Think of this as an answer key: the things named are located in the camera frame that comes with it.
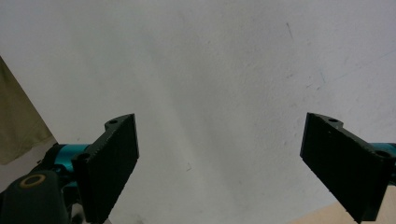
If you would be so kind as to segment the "olive green cloth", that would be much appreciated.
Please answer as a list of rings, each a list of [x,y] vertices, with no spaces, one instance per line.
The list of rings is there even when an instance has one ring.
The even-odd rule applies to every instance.
[[[6,165],[53,138],[0,56],[0,164]]]

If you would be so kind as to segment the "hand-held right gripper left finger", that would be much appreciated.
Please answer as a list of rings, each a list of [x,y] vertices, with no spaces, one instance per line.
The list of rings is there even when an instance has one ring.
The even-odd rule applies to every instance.
[[[72,160],[87,222],[109,217],[139,158],[134,114],[105,123],[105,132]]]

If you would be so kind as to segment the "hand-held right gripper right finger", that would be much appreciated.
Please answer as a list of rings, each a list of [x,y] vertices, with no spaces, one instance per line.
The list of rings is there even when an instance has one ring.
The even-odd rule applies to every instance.
[[[375,221],[396,186],[396,143],[368,143],[338,119],[307,114],[300,156],[357,223]]]

